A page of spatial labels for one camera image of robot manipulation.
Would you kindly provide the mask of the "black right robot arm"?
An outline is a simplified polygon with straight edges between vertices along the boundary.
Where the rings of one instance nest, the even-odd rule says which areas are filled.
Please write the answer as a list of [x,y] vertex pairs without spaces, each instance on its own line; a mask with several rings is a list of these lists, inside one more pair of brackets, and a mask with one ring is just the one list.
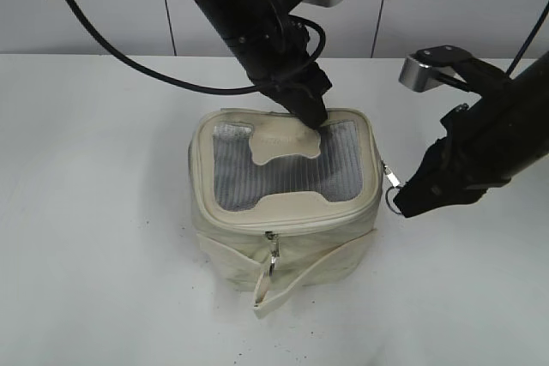
[[406,218],[473,204],[548,154],[547,55],[512,78],[468,51],[443,45],[407,56],[399,81],[418,93],[446,85],[480,96],[442,118],[445,137],[428,147],[395,195]]

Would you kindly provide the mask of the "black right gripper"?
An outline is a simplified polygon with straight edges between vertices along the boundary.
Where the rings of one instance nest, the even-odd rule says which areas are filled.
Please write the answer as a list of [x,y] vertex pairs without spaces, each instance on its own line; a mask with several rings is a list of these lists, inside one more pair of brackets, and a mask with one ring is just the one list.
[[458,106],[441,120],[447,135],[428,147],[419,169],[394,198],[406,218],[477,202],[488,189],[511,180],[515,126],[509,105]]

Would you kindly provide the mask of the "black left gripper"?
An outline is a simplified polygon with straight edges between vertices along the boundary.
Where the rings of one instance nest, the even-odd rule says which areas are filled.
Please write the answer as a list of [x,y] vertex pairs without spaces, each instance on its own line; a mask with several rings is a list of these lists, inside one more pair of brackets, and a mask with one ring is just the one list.
[[225,14],[222,39],[251,81],[224,95],[266,94],[310,129],[328,119],[323,95],[331,83],[317,65],[327,40],[320,25],[296,15]]

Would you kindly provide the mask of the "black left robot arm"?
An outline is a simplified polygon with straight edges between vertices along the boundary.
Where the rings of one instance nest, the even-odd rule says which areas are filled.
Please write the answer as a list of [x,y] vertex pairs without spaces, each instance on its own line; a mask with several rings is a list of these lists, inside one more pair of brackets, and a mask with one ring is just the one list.
[[329,8],[342,0],[194,0],[252,83],[237,88],[199,86],[140,65],[104,39],[75,0],[65,1],[105,50],[144,75],[209,95],[259,92],[311,129],[318,129],[328,118],[323,95],[332,84],[316,62],[326,43],[325,32],[315,22],[291,12],[300,3]]

